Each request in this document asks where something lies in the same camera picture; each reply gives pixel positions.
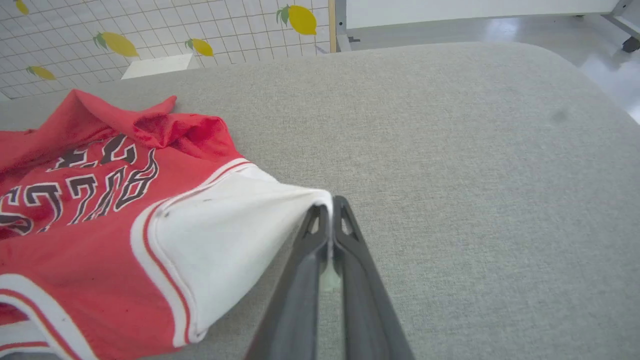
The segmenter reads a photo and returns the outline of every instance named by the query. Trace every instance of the basketball jersey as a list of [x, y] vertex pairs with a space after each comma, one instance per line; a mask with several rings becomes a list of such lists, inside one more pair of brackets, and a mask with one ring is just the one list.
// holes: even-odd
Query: basketball jersey
[[219, 117], [73, 90], [0, 132], [0, 356], [137, 359], [200, 341], [313, 204], [244, 159]]

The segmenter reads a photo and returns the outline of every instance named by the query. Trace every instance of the wooden strip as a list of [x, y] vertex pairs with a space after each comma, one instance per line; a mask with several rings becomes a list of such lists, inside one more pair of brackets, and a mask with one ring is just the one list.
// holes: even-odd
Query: wooden strip
[[331, 41], [331, 52], [335, 53], [335, 0], [329, 0], [329, 39]]

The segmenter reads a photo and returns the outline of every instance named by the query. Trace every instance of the red fabric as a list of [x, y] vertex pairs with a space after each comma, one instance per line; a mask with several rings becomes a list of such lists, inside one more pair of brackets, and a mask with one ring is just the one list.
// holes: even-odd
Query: red fabric
[[[132, 223], [241, 158], [221, 118], [172, 114], [175, 100], [128, 111], [73, 90], [37, 131], [0, 132], [0, 275], [46, 291], [100, 359], [174, 350], [168, 303], [132, 254]], [[0, 304], [0, 325], [24, 318]]]

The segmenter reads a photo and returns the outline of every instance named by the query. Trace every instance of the red stripe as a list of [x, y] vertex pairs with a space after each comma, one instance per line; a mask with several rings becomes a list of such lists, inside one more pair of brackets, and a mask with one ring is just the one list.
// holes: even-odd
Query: red stripe
[[[216, 176], [215, 179], [210, 181], [209, 184], [215, 182], [215, 180], [218, 180], [222, 175], [224, 175], [227, 172], [229, 172], [229, 170], [232, 170], [233, 168], [236, 168], [236, 167], [238, 167], [240, 165], [245, 165], [245, 164], [250, 164], [250, 163], [251, 163], [251, 161], [245, 161], [245, 162], [236, 164], [236, 165], [234, 165], [232, 167], [229, 167], [228, 169], [226, 169], [225, 171], [220, 173], [220, 175]], [[187, 305], [187, 300], [186, 300], [184, 294], [182, 293], [182, 291], [180, 290], [180, 288], [178, 287], [178, 285], [173, 280], [173, 277], [171, 277], [171, 275], [169, 275], [169, 271], [167, 271], [167, 269], [164, 267], [162, 262], [160, 262], [160, 260], [156, 256], [156, 254], [151, 249], [151, 246], [149, 245], [149, 237], [148, 237], [149, 222], [151, 221], [151, 218], [153, 217], [153, 214], [156, 212], [158, 207], [160, 205], [164, 204], [165, 202], [166, 201], [163, 201], [160, 204], [156, 205], [153, 208], [153, 210], [149, 213], [149, 215], [147, 215], [147, 219], [145, 220], [145, 226], [144, 226], [145, 230], [143, 231], [143, 241], [145, 243], [145, 249], [147, 250], [149, 256], [153, 259], [153, 261], [156, 263], [158, 268], [160, 268], [160, 271], [162, 271], [164, 277], [167, 278], [167, 280], [169, 280], [169, 283], [171, 284], [171, 286], [173, 286], [173, 289], [175, 290], [176, 293], [178, 293], [178, 296], [180, 297], [180, 302], [182, 303], [182, 307], [184, 308], [184, 314], [185, 314], [185, 318], [186, 318], [186, 326], [185, 326], [185, 329], [184, 329], [184, 343], [188, 344], [188, 343], [190, 343], [189, 342], [189, 325], [191, 323], [191, 313], [189, 312], [189, 306]]]
[[31, 299], [25, 297], [23, 294], [18, 293], [16, 291], [13, 290], [7, 290], [7, 289], [1, 289], [0, 290], [0, 294], [2, 295], [7, 295], [9, 297], [13, 297], [15, 299], [20, 300], [21, 302], [23, 302], [25, 305], [27, 305], [28, 307], [31, 308], [31, 310], [33, 310], [34, 313], [36, 313], [36, 316], [38, 317], [39, 321], [44, 325], [44, 327], [47, 329], [47, 332], [53, 336], [53, 338], [56, 340], [56, 342], [58, 343], [58, 345], [67, 353], [69, 354], [73, 359], [75, 360], [81, 360], [81, 358], [71, 349], [71, 347], [69, 346], [69, 344], [67, 343], [67, 341], [62, 337], [62, 335], [60, 335], [57, 330], [53, 327], [53, 325], [51, 325], [51, 323], [49, 322], [49, 320], [47, 319], [47, 317], [42, 313], [42, 311], [40, 310], [40, 308], [33, 302], [31, 301]]
[[26, 347], [49, 347], [45, 341], [31, 341], [29, 343], [13, 343], [0, 346], [0, 352], [9, 350], [10, 348], [26, 348]]

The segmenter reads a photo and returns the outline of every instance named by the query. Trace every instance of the white board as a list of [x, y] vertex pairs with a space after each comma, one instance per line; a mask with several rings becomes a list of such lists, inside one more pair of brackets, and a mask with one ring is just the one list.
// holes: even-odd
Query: white board
[[618, 0], [346, 0], [348, 29], [434, 20], [609, 13]]

